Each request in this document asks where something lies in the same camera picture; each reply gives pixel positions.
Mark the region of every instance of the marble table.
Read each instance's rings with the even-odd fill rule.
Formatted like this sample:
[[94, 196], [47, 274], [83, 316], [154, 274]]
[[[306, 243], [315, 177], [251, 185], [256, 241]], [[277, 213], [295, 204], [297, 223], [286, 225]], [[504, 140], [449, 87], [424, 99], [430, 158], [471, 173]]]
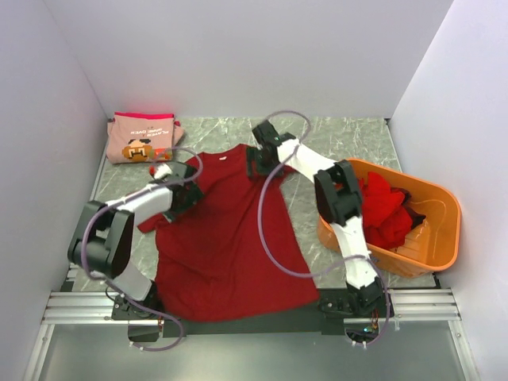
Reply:
[[[196, 152], [224, 152], [239, 143], [254, 145], [251, 133], [262, 118], [183, 118], [182, 127], [186, 136], [181, 145], [191, 147]], [[400, 170], [390, 131], [381, 118], [312, 118], [313, 131], [305, 144], [334, 160], [356, 157]], [[272, 123], [280, 133], [290, 132], [300, 136], [304, 129], [303, 120], [295, 117], [276, 117]], [[181, 152], [178, 161], [185, 161], [190, 154]], [[151, 180], [147, 164], [111, 165], [105, 162], [99, 173], [98, 186], [94, 198], [99, 201], [119, 198], [122, 195], [142, 188]], [[337, 260], [339, 254], [323, 247], [316, 234], [318, 212], [314, 201], [314, 186], [302, 175], [291, 175], [282, 185], [287, 209], [293, 222], [294, 231], [309, 268], [320, 271]], [[135, 229], [131, 259], [150, 279], [156, 274], [158, 252], [154, 233], [142, 234]], [[385, 272], [389, 287], [435, 287], [432, 274], [415, 279], [406, 279]], [[316, 278], [317, 287], [345, 287], [344, 268], [339, 267], [327, 276]], [[80, 269], [75, 279], [73, 291], [103, 291], [104, 286], [90, 281]]]

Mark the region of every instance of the laundry basket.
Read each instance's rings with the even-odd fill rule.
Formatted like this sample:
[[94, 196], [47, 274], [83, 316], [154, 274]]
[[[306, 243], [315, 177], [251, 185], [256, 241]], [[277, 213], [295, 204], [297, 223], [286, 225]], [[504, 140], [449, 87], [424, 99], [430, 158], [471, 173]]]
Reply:
[[[367, 180], [368, 172], [380, 174], [392, 187], [411, 193], [408, 205], [426, 216], [422, 225], [406, 236], [403, 246], [385, 250], [368, 244], [376, 265], [383, 270], [407, 278], [432, 271], [443, 271], [457, 258], [460, 233], [460, 206], [443, 187], [367, 161], [348, 159], [358, 179]], [[340, 251], [337, 238], [326, 221], [319, 217], [319, 241], [327, 248]]]

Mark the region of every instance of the red cloth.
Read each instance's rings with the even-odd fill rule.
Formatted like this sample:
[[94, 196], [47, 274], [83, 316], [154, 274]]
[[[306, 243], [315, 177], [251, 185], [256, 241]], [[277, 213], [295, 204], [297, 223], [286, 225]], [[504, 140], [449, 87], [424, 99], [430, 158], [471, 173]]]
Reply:
[[[287, 310], [318, 298], [312, 279], [281, 272], [261, 246], [257, 205], [264, 179], [247, 177], [246, 148], [201, 153], [198, 185], [205, 194], [169, 224], [155, 216], [139, 226], [156, 229], [156, 284], [167, 311], [194, 321], [222, 321]], [[188, 163], [194, 167], [198, 161]], [[309, 272], [294, 236], [279, 186], [270, 184], [264, 203], [264, 233], [283, 266]]]
[[[404, 245], [406, 234], [414, 228], [414, 219], [403, 205], [410, 194], [407, 190], [391, 188], [379, 174], [368, 172], [368, 183], [359, 180], [364, 196], [365, 240], [380, 248], [390, 249]], [[416, 214], [423, 221], [425, 216]]]

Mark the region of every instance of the pink folded shirt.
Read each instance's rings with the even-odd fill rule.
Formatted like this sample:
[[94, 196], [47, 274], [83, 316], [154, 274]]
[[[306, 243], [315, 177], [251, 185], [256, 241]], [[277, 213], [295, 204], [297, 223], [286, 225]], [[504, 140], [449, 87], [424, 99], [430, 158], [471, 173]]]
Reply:
[[108, 123], [106, 157], [113, 164], [170, 160], [164, 153], [183, 136], [183, 128], [174, 114], [115, 113]]

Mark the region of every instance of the wall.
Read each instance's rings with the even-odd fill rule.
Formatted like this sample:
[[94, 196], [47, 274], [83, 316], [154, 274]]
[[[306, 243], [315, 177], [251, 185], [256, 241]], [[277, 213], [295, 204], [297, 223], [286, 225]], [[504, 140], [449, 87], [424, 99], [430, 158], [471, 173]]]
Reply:
[[44, 3], [0, 7], [0, 378], [17, 380], [64, 280], [105, 114]]
[[106, 112], [391, 117], [452, 0], [45, 0]]
[[463, 210], [451, 285], [480, 373], [506, 379], [508, 4], [455, 0], [391, 121], [403, 169]]

